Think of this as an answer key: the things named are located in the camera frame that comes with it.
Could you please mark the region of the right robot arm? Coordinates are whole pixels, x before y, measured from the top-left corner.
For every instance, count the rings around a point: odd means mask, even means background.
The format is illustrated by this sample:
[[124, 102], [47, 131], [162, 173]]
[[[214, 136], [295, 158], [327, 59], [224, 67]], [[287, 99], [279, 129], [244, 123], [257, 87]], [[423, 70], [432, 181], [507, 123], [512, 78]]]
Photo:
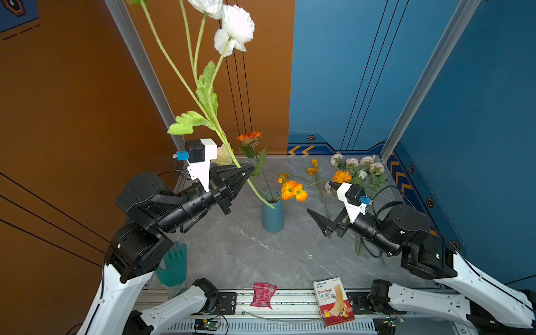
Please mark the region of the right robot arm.
[[388, 256], [401, 256], [401, 267], [421, 279], [434, 281], [451, 293], [413, 290], [376, 279], [368, 305], [377, 314], [419, 311], [473, 328], [479, 334], [534, 334], [535, 292], [515, 290], [486, 275], [456, 248], [429, 230], [427, 218], [400, 201], [384, 205], [387, 216], [344, 207], [333, 221], [309, 210], [322, 233], [343, 237], [353, 230]]

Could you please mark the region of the teal ceramic vase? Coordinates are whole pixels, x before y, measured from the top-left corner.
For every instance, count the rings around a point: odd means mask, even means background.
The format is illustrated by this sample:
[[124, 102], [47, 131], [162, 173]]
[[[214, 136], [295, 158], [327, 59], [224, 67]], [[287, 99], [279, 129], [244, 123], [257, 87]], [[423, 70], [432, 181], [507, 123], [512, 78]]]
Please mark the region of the teal ceramic vase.
[[283, 229], [284, 213], [283, 201], [278, 191], [267, 191], [264, 196], [265, 200], [273, 206], [263, 205], [262, 208], [262, 227], [269, 233], [277, 233]]

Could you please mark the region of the orange gerbera flower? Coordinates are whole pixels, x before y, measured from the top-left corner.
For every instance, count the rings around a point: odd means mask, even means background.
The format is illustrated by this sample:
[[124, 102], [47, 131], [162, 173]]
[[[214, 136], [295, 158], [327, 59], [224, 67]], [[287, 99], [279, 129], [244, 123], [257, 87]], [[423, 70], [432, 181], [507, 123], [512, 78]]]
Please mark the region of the orange gerbera flower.
[[252, 133], [246, 133], [240, 135], [237, 140], [239, 141], [238, 149], [248, 159], [252, 159], [255, 163], [254, 172], [251, 175], [252, 178], [256, 179], [260, 176], [265, 181], [266, 187], [268, 188], [268, 200], [267, 203], [270, 204], [273, 209], [273, 204], [276, 203], [276, 198], [273, 194], [273, 189], [268, 182], [268, 178], [265, 174], [265, 163], [267, 156], [267, 147], [262, 150], [258, 150], [260, 145], [260, 139], [262, 133], [260, 131], [253, 131]]

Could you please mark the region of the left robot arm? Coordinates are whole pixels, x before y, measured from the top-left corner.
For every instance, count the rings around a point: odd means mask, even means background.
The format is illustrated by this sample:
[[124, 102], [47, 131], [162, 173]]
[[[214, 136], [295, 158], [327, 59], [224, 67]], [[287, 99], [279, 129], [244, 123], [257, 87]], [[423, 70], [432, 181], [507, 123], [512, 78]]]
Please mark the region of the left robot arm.
[[254, 170], [250, 163], [214, 166], [208, 188], [197, 181], [181, 193], [174, 193], [155, 173], [132, 178], [115, 201], [126, 223], [108, 247], [100, 288], [79, 334], [161, 334], [182, 318], [214, 311], [219, 291], [205, 278], [157, 307], [137, 311], [134, 305], [174, 245], [167, 234], [184, 224], [193, 226], [215, 205], [229, 214], [231, 202]]

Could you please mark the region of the yellow orange poppy spray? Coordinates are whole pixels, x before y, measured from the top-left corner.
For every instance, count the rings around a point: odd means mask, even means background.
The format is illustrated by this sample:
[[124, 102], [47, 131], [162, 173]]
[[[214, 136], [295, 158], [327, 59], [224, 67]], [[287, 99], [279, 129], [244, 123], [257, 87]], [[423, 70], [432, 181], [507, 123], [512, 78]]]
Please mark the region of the yellow orange poppy spray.
[[320, 178], [320, 168], [318, 159], [311, 160], [311, 166], [306, 169], [306, 172], [310, 177], [314, 178], [313, 181], [292, 176], [287, 173], [280, 173], [278, 176], [278, 183], [281, 185], [281, 196], [282, 200], [296, 200], [297, 202], [305, 202], [308, 199], [308, 189], [316, 188], [320, 193], [320, 201], [322, 202], [325, 215], [330, 219], [332, 216], [329, 213], [327, 207], [327, 201], [325, 199], [325, 191], [322, 191], [322, 186], [325, 184], [326, 180]]

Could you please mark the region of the white rose flower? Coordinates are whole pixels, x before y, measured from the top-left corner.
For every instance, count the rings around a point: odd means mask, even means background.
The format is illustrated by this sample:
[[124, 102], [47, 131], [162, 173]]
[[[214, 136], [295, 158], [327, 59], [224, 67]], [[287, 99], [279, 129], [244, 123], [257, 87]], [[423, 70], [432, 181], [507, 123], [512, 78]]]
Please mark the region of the white rose flower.
[[217, 166], [232, 166], [234, 164], [232, 157], [225, 145], [217, 148], [217, 157], [212, 160]]

